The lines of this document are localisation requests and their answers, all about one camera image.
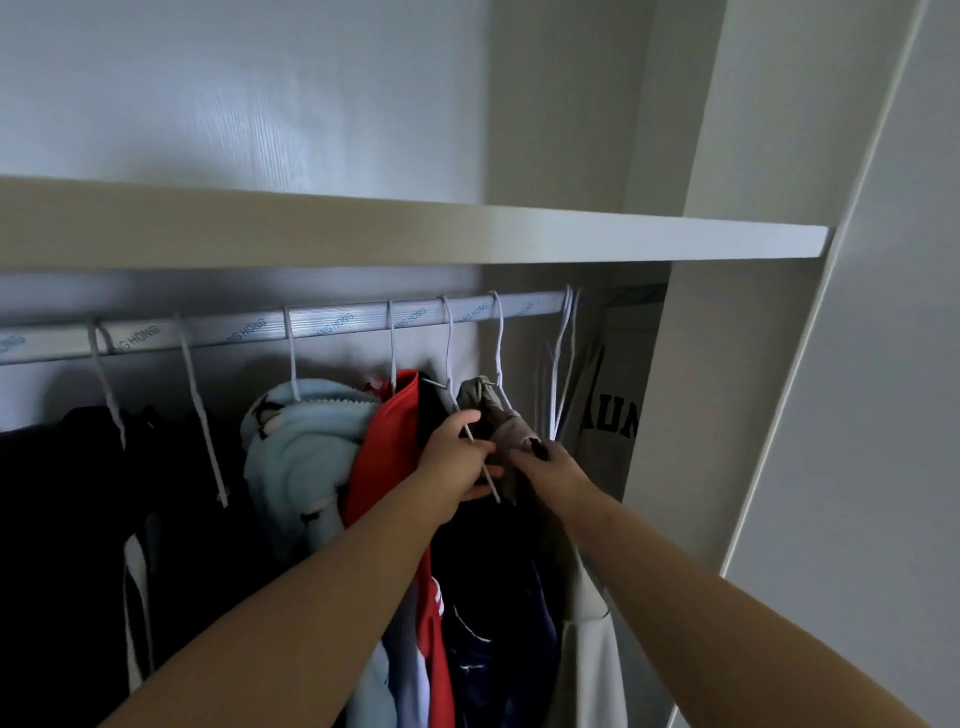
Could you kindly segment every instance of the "light blue fleece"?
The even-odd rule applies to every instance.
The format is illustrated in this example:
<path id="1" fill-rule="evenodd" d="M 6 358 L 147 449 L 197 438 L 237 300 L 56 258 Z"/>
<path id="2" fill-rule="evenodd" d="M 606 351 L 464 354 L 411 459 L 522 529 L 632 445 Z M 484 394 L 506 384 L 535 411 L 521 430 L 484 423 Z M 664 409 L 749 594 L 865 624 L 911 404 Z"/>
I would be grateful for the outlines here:
<path id="1" fill-rule="evenodd" d="M 240 425 L 247 451 L 244 476 L 276 556 L 287 566 L 306 545 L 316 551 L 344 530 L 337 489 L 379 400 L 327 379 L 299 379 L 300 401 L 289 382 L 257 400 Z M 347 703 L 348 728 L 396 728 L 388 687 L 390 665 L 381 643 Z"/>

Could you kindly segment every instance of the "hanging rod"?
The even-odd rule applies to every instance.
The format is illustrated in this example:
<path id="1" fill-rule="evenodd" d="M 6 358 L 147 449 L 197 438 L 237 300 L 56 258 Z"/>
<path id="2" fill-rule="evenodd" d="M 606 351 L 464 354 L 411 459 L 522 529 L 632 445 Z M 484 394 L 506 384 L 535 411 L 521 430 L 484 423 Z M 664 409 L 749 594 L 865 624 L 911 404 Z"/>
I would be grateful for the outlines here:
<path id="1" fill-rule="evenodd" d="M 456 323 L 498 318 L 493 296 L 448 299 Z M 563 291 L 514 293 L 500 296 L 504 317 L 558 313 Z M 446 323 L 440 299 L 394 301 L 394 327 L 428 327 Z M 325 305 L 290 309 L 294 338 L 331 336 L 358 331 L 387 330 L 387 302 Z M 240 313 L 184 317 L 183 328 L 191 347 L 212 347 L 286 338 L 283 312 Z M 97 347 L 101 354 L 161 352 L 180 348 L 173 319 L 97 322 Z M 40 324 L 0 327 L 0 365 L 34 361 L 78 359 L 90 356 L 87 323 Z"/>

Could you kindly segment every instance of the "wardrobe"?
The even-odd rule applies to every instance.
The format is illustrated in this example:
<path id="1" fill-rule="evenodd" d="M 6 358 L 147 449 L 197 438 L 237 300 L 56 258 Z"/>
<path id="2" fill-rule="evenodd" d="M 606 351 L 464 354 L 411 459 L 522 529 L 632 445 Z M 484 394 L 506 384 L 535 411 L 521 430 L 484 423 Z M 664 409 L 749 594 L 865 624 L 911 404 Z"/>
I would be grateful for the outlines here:
<path id="1" fill-rule="evenodd" d="M 43 5 L 0 27 L 0 429 L 102 401 L 79 354 L 17 360 L 7 329 L 571 285 L 586 343 L 617 291 L 665 285 L 624 501 L 721 569 L 913 2 Z M 558 325 L 506 321 L 531 418 Z M 458 378 L 488 374 L 495 325 L 457 332 Z M 206 406 L 284 379 L 281 339 L 196 348 Z M 445 341 L 397 331 L 397 362 L 441 372 Z M 144 343 L 104 357 L 117 399 L 187 410 L 180 352 Z M 297 339 L 349 384 L 390 346 Z M 666 725 L 618 639 L 631 724 Z"/>

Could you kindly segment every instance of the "white shelf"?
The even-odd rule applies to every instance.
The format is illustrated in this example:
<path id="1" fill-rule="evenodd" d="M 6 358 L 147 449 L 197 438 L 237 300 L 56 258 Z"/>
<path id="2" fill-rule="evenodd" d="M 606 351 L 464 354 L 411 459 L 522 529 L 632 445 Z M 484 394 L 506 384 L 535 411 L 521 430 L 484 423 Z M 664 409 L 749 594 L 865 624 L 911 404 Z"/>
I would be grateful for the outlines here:
<path id="1" fill-rule="evenodd" d="M 0 270 L 816 257 L 819 226 L 0 177 Z"/>

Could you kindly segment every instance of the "beige clothing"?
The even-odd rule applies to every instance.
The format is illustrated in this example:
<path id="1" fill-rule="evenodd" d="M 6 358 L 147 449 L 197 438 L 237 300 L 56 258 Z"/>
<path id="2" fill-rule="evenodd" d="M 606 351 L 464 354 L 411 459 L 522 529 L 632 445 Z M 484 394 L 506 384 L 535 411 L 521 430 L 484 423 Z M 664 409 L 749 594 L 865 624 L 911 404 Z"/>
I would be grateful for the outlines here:
<path id="1" fill-rule="evenodd" d="M 531 450 L 537 434 L 516 412 L 504 410 L 494 385 L 484 376 L 464 382 L 457 401 L 483 413 L 483 420 L 473 425 L 474 435 L 496 443 L 496 459 L 505 467 L 501 494 L 516 503 L 526 527 L 538 537 L 534 560 L 561 645 L 544 728 L 627 728 L 620 655 L 607 603 L 559 519 L 506 456 L 511 449 Z"/>

